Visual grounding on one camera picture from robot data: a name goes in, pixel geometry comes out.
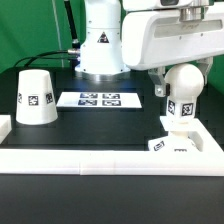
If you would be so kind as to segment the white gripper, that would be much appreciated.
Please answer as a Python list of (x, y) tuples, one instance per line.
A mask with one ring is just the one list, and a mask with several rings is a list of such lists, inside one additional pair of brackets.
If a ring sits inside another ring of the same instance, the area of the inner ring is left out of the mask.
[(145, 11), (129, 13), (123, 21), (123, 61), (134, 70), (149, 69), (157, 97), (170, 94), (162, 66), (197, 60), (207, 83), (212, 56), (224, 54), (224, 8), (209, 8), (201, 21), (179, 18), (179, 10)]

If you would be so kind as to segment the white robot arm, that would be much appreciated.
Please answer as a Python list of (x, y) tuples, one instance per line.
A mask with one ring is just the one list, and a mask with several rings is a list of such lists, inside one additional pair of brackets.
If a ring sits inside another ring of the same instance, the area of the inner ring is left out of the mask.
[(212, 0), (84, 0), (86, 39), (76, 72), (110, 80), (147, 70), (155, 94), (169, 94), (170, 65), (195, 61), (206, 75), (224, 54), (224, 2)]

